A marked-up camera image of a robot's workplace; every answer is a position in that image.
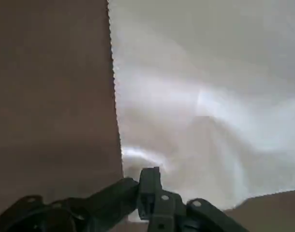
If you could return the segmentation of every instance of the white paper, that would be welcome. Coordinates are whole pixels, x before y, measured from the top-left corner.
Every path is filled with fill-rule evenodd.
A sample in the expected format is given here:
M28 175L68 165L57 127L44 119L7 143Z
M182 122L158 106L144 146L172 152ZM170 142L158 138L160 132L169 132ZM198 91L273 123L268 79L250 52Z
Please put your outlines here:
M295 189L295 0L109 0L124 175L220 209Z

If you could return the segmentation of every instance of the black plastic mechanism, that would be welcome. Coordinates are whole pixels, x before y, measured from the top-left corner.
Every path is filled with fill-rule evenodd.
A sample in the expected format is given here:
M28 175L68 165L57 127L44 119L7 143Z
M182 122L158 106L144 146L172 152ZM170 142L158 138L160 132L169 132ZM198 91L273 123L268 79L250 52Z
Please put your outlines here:
M139 182L123 178L85 199L46 205L41 196L21 198L0 215L0 232L105 232L136 208L148 232L247 232L209 202L185 205L163 190L158 167L144 168Z

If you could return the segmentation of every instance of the screw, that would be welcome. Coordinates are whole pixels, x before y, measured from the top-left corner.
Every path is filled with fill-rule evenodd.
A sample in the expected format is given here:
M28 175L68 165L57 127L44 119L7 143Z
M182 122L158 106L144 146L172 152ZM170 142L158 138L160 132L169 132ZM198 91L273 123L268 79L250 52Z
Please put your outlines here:
M200 201L194 201L194 202L192 202L192 204L193 204L194 206L196 206L196 207L200 207L200 206L201 206Z
M164 201L167 201L167 200L169 199L169 197L166 196L166 195L162 195L162 199L163 199Z

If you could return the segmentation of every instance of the crumpled white paper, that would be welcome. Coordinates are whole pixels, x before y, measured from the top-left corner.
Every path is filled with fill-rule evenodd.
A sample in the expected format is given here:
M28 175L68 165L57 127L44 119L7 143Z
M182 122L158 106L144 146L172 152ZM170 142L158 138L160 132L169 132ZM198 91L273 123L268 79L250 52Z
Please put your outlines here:
M295 189L295 0L109 0L124 175L220 209Z

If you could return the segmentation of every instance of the brown surface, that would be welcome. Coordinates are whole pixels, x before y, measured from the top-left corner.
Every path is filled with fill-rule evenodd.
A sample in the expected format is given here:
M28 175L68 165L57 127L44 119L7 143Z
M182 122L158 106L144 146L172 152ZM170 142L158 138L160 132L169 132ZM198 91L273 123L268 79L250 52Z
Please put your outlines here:
M0 211L121 177L112 76L106 0L0 0ZM251 231L295 232L295 192L229 215Z

